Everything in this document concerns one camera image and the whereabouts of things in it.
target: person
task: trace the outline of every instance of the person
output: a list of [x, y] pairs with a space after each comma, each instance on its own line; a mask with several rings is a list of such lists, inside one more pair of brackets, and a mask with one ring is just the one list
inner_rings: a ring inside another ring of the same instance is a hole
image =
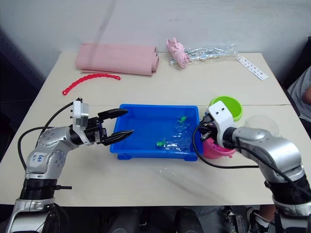
[[[311, 139], [311, 67], [309, 67], [288, 89], [299, 112], [300, 121]], [[261, 205], [247, 210], [248, 232], [268, 232], [269, 222], [274, 220], [274, 205]]]
[[300, 121], [311, 138], [311, 66], [288, 88], [299, 112]]

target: label on robot arm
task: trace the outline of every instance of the label on robot arm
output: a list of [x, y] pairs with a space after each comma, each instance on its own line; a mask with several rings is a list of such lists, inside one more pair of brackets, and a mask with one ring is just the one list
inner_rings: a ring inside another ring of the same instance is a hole
[[38, 167], [45, 161], [47, 153], [35, 152], [32, 154], [29, 162], [29, 166]]

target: folded pink towel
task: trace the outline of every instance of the folded pink towel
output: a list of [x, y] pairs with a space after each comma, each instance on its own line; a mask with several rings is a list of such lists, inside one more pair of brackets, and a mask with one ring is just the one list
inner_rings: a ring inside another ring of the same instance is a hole
[[115, 73], [152, 75], [159, 57], [153, 46], [84, 43], [76, 58], [76, 67]]

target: pink plastic cup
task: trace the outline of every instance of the pink plastic cup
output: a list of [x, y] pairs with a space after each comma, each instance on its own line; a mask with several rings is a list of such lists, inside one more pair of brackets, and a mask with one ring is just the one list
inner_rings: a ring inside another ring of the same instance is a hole
[[209, 138], [203, 142], [203, 152], [203, 156], [208, 159], [219, 159], [223, 156], [229, 156], [229, 158], [232, 158], [235, 150], [222, 148], [214, 144], [214, 140], [212, 138]]

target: white ruler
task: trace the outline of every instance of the white ruler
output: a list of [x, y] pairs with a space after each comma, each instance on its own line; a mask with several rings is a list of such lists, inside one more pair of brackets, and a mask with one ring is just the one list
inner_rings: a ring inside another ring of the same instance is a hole
[[240, 62], [243, 66], [245, 66], [249, 71], [255, 74], [260, 80], [265, 80], [268, 78], [268, 75], [263, 73], [257, 66], [253, 63], [248, 61], [245, 57], [238, 55], [237, 57], [238, 62]]

